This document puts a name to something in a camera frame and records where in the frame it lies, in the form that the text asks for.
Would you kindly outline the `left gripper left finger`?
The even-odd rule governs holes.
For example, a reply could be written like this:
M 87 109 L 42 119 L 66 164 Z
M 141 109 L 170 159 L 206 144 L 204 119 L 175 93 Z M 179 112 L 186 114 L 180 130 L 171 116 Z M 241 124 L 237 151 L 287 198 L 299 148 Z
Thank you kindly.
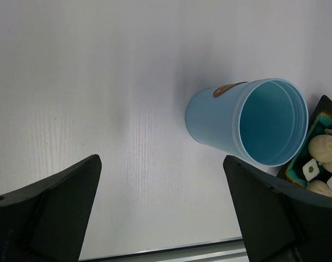
M 100 174 L 93 154 L 0 195 L 0 261 L 78 261 Z

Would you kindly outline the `blue cylindrical lunch container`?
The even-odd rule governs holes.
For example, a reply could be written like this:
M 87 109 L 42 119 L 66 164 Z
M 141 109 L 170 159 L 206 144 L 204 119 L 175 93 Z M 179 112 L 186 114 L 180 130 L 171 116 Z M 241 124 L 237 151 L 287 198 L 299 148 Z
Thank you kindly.
M 301 148 L 309 125 L 302 93 L 284 79 L 239 82 L 196 93 L 185 126 L 200 144 L 276 167 Z

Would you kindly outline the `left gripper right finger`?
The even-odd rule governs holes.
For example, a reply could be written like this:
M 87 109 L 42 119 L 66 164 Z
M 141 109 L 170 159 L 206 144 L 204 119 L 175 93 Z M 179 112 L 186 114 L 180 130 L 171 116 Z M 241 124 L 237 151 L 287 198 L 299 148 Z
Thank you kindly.
M 223 168 L 250 261 L 332 261 L 332 198 L 235 156 Z

